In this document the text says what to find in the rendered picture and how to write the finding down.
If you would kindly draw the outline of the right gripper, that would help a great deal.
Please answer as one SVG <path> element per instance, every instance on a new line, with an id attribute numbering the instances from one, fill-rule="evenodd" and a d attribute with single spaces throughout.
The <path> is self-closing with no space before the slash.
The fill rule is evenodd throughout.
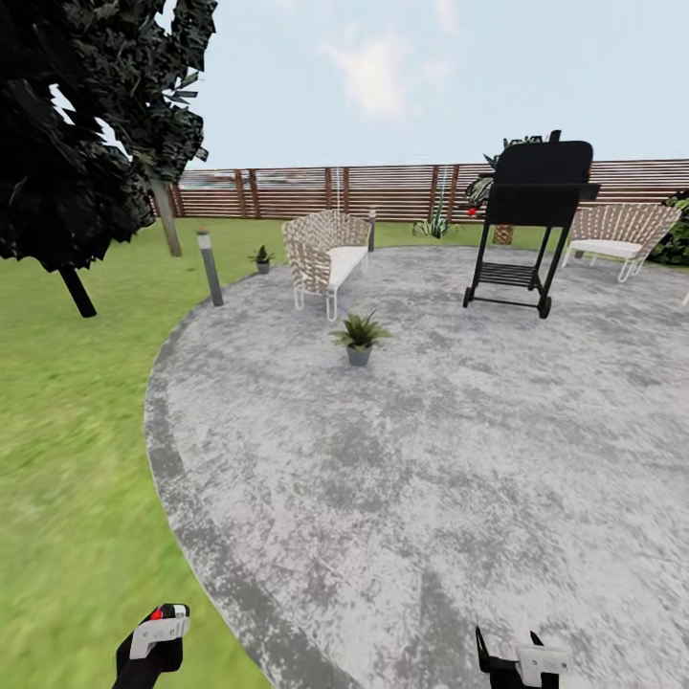
<path id="1" fill-rule="evenodd" d="M 534 645 L 542 647 L 542 641 L 531 633 Z M 491 689 L 559 689 L 559 677 L 556 673 L 541 673 L 541 687 L 525 686 L 516 669 L 516 661 L 498 659 L 489 656 L 479 626 L 477 626 L 477 645 L 479 667 L 483 673 L 490 673 Z"/>

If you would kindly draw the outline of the insectifuge atomizer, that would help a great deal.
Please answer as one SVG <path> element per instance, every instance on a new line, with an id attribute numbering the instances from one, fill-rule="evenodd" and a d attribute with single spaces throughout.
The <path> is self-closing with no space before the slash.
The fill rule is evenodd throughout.
<path id="1" fill-rule="evenodd" d="M 164 604 L 159 607 L 154 613 L 149 616 L 149 620 L 156 619 L 168 619 L 171 616 L 177 617 L 189 617 L 190 607 L 186 604 Z"/>

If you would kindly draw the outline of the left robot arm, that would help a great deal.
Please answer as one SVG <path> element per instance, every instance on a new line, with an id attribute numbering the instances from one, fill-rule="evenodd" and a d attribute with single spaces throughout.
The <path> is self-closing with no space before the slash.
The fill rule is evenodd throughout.
<path id="1" fill-rule="evenodd" d="M 158 676 L 179 671 L 183 662 L 183 635 L 189 617 L 170 617 L 141 623 L 116 652 L 115 689 L 152 689 Z"/>

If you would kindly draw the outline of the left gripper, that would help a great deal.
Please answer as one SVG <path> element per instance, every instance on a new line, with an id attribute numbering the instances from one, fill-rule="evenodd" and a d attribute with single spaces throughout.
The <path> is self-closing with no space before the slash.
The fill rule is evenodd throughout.
<path id="1" fill-rule="evenodd" d="M 179 671 L 183 662 L 183 638 L 156 642 L 148 657 L 131 659 L 132 638 L 125 640 L 116 652 L 118 679 L 120 684 L 135 684 L 140 689 L 152 689 L 158 676 L 167 671 Z"/>

